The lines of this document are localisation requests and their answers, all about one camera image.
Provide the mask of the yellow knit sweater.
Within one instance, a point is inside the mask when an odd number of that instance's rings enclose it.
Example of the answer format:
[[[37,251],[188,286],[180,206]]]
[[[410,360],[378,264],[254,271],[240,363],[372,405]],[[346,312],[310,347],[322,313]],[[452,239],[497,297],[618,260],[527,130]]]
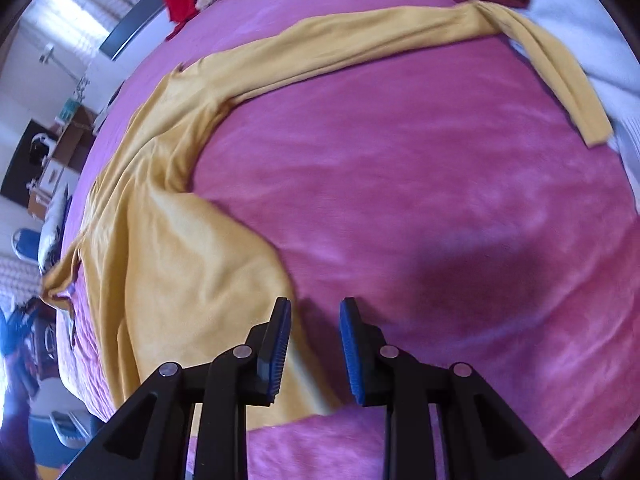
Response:
[[[189,191],[198,156],[236,106],[378,58],[500,34],[524,48],[585,144],[606,142],[612,125],[574,55],[522,14],[478,0],[305,18],[168,73],[132,115],[42,285],[47,304],[72,312],[67,289],[85,282],[114,403],[160,363],[218,356],[292,292],[265,240]]]

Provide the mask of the blue chair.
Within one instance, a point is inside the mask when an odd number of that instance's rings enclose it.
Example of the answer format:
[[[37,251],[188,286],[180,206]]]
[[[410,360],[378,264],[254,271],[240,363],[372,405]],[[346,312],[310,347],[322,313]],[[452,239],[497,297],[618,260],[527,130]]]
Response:
[[[40,232],[31,229],[18,229],[11,238],[14,254],[22,261],[36,264],[38,262],[38,250]]]

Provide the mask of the white drawer cabinet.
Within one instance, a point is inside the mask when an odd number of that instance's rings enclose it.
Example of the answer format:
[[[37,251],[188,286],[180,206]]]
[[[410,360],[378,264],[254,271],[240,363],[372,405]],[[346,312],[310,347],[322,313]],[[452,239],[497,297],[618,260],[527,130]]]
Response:
[[[29,190],[27,210],[32,218],[44,220],[50,201],[60,188],[67,188],[67,196],[72,196],[79,177],[79,172],[64,166],[55,159],[49,159],[41,176],[27,185]]]

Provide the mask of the black monitor screen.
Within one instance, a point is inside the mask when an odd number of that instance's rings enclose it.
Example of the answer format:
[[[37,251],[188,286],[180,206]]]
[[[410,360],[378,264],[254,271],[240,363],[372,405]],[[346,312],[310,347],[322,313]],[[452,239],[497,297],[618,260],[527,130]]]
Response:
[[[29,202],[29,185],[37,180],[43,170],[43,161],[58,142],[58,135],[39,122],[31,120],[9,161],[1,180],[1,196],[26,208]]]

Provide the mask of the wooden desk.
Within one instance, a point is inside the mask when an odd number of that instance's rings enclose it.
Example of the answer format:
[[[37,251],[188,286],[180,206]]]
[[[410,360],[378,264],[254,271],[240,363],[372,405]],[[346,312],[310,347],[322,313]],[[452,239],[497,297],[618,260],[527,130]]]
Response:
[[[93,147],[96,114],[87,107],[78,107],[70,122],[58,137],[52,159],[76,172],[81,172]]]

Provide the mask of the white sheet at bedside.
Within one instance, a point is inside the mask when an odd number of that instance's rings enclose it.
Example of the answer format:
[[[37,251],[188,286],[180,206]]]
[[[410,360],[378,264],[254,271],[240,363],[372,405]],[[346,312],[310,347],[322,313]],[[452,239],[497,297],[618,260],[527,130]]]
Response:
[[[526,18],[559,39],[582,66],[613,126],[608,145],[639,188],[639,62],[600,0],[530,0]]]

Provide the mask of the grey headboard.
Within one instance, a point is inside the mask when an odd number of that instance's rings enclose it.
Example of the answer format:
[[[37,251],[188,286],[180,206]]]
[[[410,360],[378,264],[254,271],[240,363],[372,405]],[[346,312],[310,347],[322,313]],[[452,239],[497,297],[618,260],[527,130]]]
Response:
[[[116,60],[138,33],[165,8],[164,0],[140,0],[102,42],[100,51],[111,61]]]

